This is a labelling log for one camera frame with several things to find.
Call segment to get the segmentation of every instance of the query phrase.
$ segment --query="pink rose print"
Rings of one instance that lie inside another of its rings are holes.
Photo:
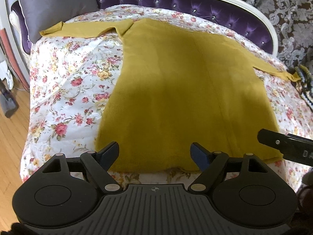
[[[72,86],[80,86],[83,79],[81,77],[78,77],[71,81]]]
[[[66,134],[67,125],[64,123],[58,123],[54,130],[57,135],[64,137]]]
[[[73,47],[73,50],[76,50],[78,48],[80,48],[80,45],[79,44],[75,44],[74,47]]]
[[[95,94],[94,97],[96,100],[108,99],[110,97],[110,94],[108,92],[105,92],[103,94]]]
[[[82,101],[82,103],[87,103],[88,102],[88,97],[84,97],[81,101]]]
[[[288,117],[289,120],[292,119],[293,113],[292,113],[291,108],[288,108],[288,110],[287,110],[287,112],[286,112],[286,115],[287,115],[287,117]]]
[[[31,71],[30,71],[30,73],[29,73],[29,75],[30,75],[30,78],[31,79],[33,79],[34,81],[36,81],[37,80],[37,74],[38,74],[38,69],[37,68],[33,68]]]
[[[52,86],[52,89],[54,90],[55,88],[58,87],[58,83],[55,83],[53,86]]]
[[[88,125],[95,124],[94,118],[87,118],[86,124],[88,124]]]
[[[38,113],[39,109],[40,109],[40,106],[37,106],[37,107],[34,109],[34,113],[35,113],[35,114]]]
[[[236,178],[236,177],[238,177],[238,174],[232,174],[231,175],[231,178],[233,179],[233,178]]]
[[[36,93],[34,94],[35,98],[38,98],[40,96],[40,91],[37,90]]]
[[[233,31],[231,32],[226,32],[226,36],[228,37],[234,37],[235,36],[235,33]]]
[[[22,181],[23,181],[23,182],[26,182],[27,179],[29,179],[29,176],[23,177]]]
[[[180,18],[180,19],[183,19],[183,16],[181,16],[181,12],[178,12],[178,11],[175,11],[173,14],[172,14],[172,18]]]
[[[282,165],[282,162],[281,162],[281,161],[275,162],[275,166],[276,166],[276,167],[281,167],[281,165]]]
[[[65,102],[65,104],[72,106],[75,101],[76,101],[76,99],[70,98],[69,101]]]
[[[81,125],[83,123],[83,117],[81,116],[80,113],[75,115],[75,123],[77,123],[77,125]]]
[[[85,113],[85,115],[90,115],[90,114],[92,114],[92,112],[93,112],[93,110],[89,110],[89,109],[86,109],[86,110],[84,110],[84,113]]]
[[[106,60],[111,64],[116,64],[118,61],[121,61],[121,59],[117,57],[108,57]]]

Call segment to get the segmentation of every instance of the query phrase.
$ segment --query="mustard yellow sweater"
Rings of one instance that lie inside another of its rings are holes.
[[[123,41],[123,68],[96,141],[96,150],[111,141],[120,145],[111,170],[197,171],[192,142],[231,157],[252,152],[266,162],[282,158],[257,140],[260,129],[278,131],[278,125],[253,68],[285,80],[297,81],[297,75],[279,72],[225,36],[151,19],[59,23],[42,34],[96,37],[111,28]]]

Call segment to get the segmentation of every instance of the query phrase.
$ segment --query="metal screw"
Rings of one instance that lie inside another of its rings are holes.
[[[190,187],[193,191],[201,192],[206,189],[206,186],[201,183],[195,183]]]
[[[105,190],[109,191],[109,192],[114,192],[114,191],[117,191],[120,189],[120,186],[118,184],[115,184],[115,183],[110,183],[110,184],[107,184],[105,187],[104,187]]]

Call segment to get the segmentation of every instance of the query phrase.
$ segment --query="damask wallpaper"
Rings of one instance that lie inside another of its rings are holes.
[[[302,63],[313,73],[313,0],[243,0],[266,15],[276,29],[278,58],[288,68]]]

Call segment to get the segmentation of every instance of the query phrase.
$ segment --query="wooden floor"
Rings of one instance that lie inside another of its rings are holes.
[[[0,108],[0,231],[7,231],[16,222],[12,209],[12,196],[21,185],[20,158],[29,125],[29,93],[13,89],[18,110],[6,118]]]

